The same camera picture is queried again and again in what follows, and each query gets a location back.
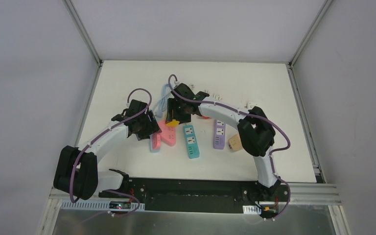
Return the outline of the yellow cube socket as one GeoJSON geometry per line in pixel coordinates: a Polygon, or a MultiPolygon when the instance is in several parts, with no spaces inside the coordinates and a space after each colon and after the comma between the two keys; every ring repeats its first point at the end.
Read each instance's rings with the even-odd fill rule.
{"type": "Polygon", "coordinates": [[[180,124],[178,120],[172,119],[172,120],[166,120],[165,125],[168,127],[177,127],[180,124]]]}

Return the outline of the pink triangular socket adapter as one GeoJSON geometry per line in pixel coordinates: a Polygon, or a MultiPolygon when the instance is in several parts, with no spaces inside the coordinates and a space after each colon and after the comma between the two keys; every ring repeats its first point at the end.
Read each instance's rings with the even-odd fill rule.
{"type": "Polygon", "coordinates": [[[160,137],[168,146],[174,146],[176,144],[176,130],[175,127],[167,126],[164,120],[158,122],[160,128],[160,137]]]}

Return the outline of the teal power strip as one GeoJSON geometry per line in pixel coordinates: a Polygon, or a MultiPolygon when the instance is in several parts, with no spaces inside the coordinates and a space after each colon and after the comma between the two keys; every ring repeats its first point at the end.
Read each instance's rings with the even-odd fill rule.
{"type": "Polygon", "coordinates": [[[200,157],[200,151],[198,147],[197,138],[193,125],[183,126],[184,138],[187,146],[187,153],[190,159],[196,159],[200,157]]]}

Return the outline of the purple power strip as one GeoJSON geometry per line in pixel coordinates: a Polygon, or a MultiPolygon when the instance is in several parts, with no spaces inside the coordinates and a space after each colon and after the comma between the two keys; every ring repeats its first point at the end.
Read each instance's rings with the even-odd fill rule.
{"type": "Polygon", "coordinates": [[[222,150],[225,147],[225,131],[226,123],[219,120],[214,122],[214,137],[213,137],[213,148],[222,150]]]}

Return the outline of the beige dragon cube socket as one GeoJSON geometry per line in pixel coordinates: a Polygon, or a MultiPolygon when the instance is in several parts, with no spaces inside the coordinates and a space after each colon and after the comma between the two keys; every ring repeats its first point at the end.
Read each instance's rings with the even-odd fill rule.
{"type": "Polygon", "coordinates": [[[228,146],[232,151],[240,151],[243,149],[239,133],[228,139],[228,146]]]}

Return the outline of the white plug adapter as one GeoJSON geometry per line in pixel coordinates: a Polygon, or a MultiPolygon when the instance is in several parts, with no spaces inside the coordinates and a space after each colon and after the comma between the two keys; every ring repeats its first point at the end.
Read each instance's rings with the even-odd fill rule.
{"type": "Polygon", "coordinates": [[[247,109],[248,110],[253,109],[255,106],[257,106],[257,104],[255,102],[248,102],[247,103],[247,109]]]}

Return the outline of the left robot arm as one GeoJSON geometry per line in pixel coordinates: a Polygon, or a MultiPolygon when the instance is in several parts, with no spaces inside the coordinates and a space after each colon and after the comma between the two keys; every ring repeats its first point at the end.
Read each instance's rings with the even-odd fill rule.
{"type": "Polygon", "coordinates": [[[132,100],[121,114],[111,118],[108,125],[91,140],[78,147],[65,146],[58,160],[53,187],[72,194],[73,200],[91,198],[106,190],[118,198],[129,194],[127,174],[120,170],[101,171],[98,164],[113,148],[131,135],[145,140],[159,132],[159,125],[148,104],[132,100]]]}

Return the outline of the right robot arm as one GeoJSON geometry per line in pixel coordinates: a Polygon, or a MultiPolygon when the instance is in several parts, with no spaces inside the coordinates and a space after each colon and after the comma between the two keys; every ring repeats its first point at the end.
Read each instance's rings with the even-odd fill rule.
{"type": "Polygon", "coordinates": [[[275,130],[261,108],[238,109],[216,101],[205,92],[196,94],[181,83],[171,89],[166,121],[188,123],[192,115],[221,121],[238,131],[243,149],[253,156],[258,171],[258,194],[266,201],[278,194],[276,184],[280,181],[273,173],[269,152],[273,149],[275,130]]]}

